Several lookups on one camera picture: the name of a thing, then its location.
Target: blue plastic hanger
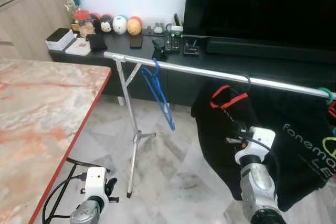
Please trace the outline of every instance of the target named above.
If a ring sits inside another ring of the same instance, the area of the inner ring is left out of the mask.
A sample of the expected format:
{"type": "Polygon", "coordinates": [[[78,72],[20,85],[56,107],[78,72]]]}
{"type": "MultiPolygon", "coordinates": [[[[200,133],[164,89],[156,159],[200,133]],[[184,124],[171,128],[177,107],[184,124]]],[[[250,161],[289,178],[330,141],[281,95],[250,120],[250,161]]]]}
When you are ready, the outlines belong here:
{"type": "Polygon", "coordinates": [[[142,68],[141,72],[143,74],[143,77],[145,79],[145,81],[147,82],[149,88],[151,89],[157,103],[160,106],[160,109],[164,115],[164,117],[167,120],[167,123],[170,126],[170,129],[172,131],[175,130],[175,124],[173,123],[173,115],[172,115],[172,111],[166,101],[166,98],[161,90],[161,86],[160,86],[160,80],[159,80],[159,73],[160,73],[160,66],[158,64],[158,61],[153,58],[153,61],[155,62],[155,73],[152,73],[148,68],[142,68]]]}

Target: white box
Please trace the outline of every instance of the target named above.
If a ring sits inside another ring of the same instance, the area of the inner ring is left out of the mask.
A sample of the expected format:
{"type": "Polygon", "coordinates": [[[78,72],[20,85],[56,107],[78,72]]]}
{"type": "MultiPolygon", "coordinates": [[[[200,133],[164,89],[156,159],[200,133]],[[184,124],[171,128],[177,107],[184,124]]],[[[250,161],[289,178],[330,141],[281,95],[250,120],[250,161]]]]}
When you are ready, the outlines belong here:
{"type": "Polygon", "coordinates": [[[74,33],[68,28],[58,28],[52,35],[50,35],[46,44],[49,50],[62,51],[74,39],[74,33]]]}

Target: television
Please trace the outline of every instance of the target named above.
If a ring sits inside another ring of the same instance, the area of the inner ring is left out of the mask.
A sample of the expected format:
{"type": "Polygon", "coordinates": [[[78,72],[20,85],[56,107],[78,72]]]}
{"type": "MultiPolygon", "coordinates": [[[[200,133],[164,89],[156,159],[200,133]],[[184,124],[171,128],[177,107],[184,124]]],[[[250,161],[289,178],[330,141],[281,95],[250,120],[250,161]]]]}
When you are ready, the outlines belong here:
{"type": "Polygon", "coordinates": [[[183,35],[209,53],[336,63],[336,0],[186,0],[183,35]]]}

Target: red table edge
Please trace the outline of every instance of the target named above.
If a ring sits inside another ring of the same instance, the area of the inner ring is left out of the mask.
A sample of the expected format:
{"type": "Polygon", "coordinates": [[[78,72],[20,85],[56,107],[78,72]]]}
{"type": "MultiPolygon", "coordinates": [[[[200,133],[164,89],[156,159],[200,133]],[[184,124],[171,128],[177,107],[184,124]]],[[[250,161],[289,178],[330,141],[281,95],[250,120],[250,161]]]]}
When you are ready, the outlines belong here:
{"type": "Polygon", "coordinates": [[[66,159],[67,159],[67,157],[68,157],[68,155],[70,154],[70,151],[71,151],[72,147],[74,146],[74,144],[75,144],[77,138],[79,137],[79,135],[80,135],[80,133],[81,133],[81,131],[82,131],[84,125],[86,124],[86,121],[88,120],[89,115],[91,114],[93,108],[95,107],[95,105],[96,105],[97,102],[99,101],[99,99],[100,99],[100,97],[101,97],[101,94],[102,94],[102,92],[103,92],[103,90],[104,90],[104,88],[105,88],[107,82],[109,81],[109,79],[110,79],[110,77],[111,77],[111,74],[112,74],[112,69],[110,68],[110,71],[109,71],[109,73],[108,73],[108,75],[107,75],[107,77],[106,77],[106,79],[105,79],[103,85],[101,86],[101,88],[100,88],[98,94],[96,95],[96,98],[94,99],[94,101],[93,101],[93,103],[92,103],[92,105],[91,105],[91,107],[90,107],[88,113],[86,114],[86,116],[85,116],[83,122],[82,122],[81,125],[79,126],[79,129],[78,129],[78,131],[77,131],[75,137],[74,137],[73,140],[71,141],[71,143],[70,143],[70,145],[69,145],[67,151],[65,152],[65,154],[64,154],[64,156],[63,156],[61,162],[59,163],[59,165],[58,165],[58,167],[57,167],[57,169],[56,169],[56,171],[55,171],[53,177],[51,178],[51,180],[50,180],[50,182],[49,182],[47,188],[45,189],[45,191],[44,191],[44,193],[43,193],[43,195],[42,195],[42,197],[41,197],[41,199],[40,199],[40,201],[38,202],[38,204],[37,204],[37,206],[36,206],[36,208],[35,208],[35,211],[34,211],[32,217],[30,218],[30,221],[29,221],[28,224],[33,224],[33,223],[34,223],[34,221],[35,221],[35,219],[36,219],[38,213],[40,212],[40,210],[41,210],[41,208],[42,208],[42,206],[43,206],[44,201],[46,200],[47,196],[49,195],[49,192],[50,192],[50,190],[51,190],[51,188],[52,188],[52,186],[53,186],[53,184],[54,184],[54,182],[55,182],[55,180],[56,180],[56,178],[57,178],[59,172],[61,171],[61,169],[62,169],[62,167],[63,167],[63,165],[64,165],[64,163],[65,163],[65,161],[66,161],[66,159]]]}

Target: clothing rack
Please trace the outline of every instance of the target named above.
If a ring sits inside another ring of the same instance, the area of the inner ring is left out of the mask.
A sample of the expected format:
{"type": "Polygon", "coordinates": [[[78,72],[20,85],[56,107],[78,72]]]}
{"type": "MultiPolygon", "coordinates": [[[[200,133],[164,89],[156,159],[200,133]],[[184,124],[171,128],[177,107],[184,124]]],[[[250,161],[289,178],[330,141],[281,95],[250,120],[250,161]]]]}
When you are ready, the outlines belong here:
{"type": "MultiPolygon", "coordinates": [[[[131,103],[130,95],[128,93],[127,87],[132,82],[134,76],[139,71],[142,65],[155,67],[155,62],[153,60],[148,60],[148,59],[143,59],[143,58],[133,57],[133,56],[128,56],[128,55],[115,54],[111,52],[104,52],[104,57],[113,59],[117,64],[117,70],[118,70],[118,74],[120,77],[122,91],[124,93],[124,98],[125,98],[128,110],[129,110],[132,128],[134,131],[134,138],[133,138],[134,148],[133,148],[132,163],[131,163],[131,175],[130,175],[128,191],[127,191],[127,197],[130,198],[132,195],[132,190],[133,190],[134,166],[135,166],[135,159],[137,156],[136,152],[138,150],[139,140],[145,137],[153,138],[156,136],[156,133],[142,134],[142,132],[138,129],[133,105],[131,103]],[[131,72],[127,80],[125,80],[125,76],[124,76],[124,72],[123,72],[122,64],[121,64],[122,62],[136,63],[133,71],[131,72]]],[[[293,84],[288,84],[288,83],[283,83],[283,82],[277,82],[277,81],[269,81],[269,80],[258,79],[258,78],[248,79],[245,76],[239,76],[236,74],[222,73],[222,72],[211,71],[211,70],[206,70],[206,69],[201,69],[201,68],[186,67],[186,66],[181,66],[177,64],[161,62],[161,61],[158,61],[158,64],[160,68],[174,70],[174,71],[183,72],[183,73],[190,73],[190,74],[196,74],[199,76],[207,76],[207,77],[219,78],[219,79],[224,79],[224,80],[250,83],[252,85],[258,85],[258,86],[264,86],[268,88],[274,88],[274,89],[286,90],[286,91],[291,91],[291,92],[296,92],[296,93],[314,95],[314,96],[322,97],[326,99],[329,98],[329,95],[325,91],[322,91],[319,89],[313,89],[313,88],[308,88],[308,87],[303,87],[303,86],[298,86],[298,85],[293,85],[293,84]]],[[[333,94],[334,100],[336,100],[336,93],[332,93],[332,94],[333,94]]]]}

